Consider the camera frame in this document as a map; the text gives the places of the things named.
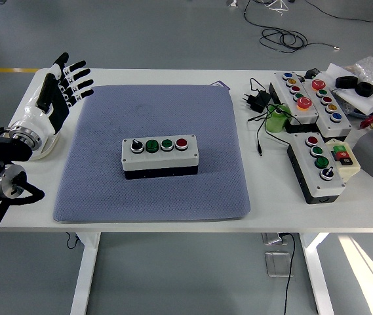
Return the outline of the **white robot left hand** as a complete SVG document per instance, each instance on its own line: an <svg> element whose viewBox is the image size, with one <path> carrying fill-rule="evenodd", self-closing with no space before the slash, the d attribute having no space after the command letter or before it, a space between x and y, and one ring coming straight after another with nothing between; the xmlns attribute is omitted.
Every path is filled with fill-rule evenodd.
<svg viewBox="0 0 373 315"><path fill-rule="evenodd" d="M69 109L92 95L93 79L84 60L67 65L69 54L62 53L48 69L43 83L24 107L24 115L9 129L11 137L22 137L34 146L59 133Z"/></svg>

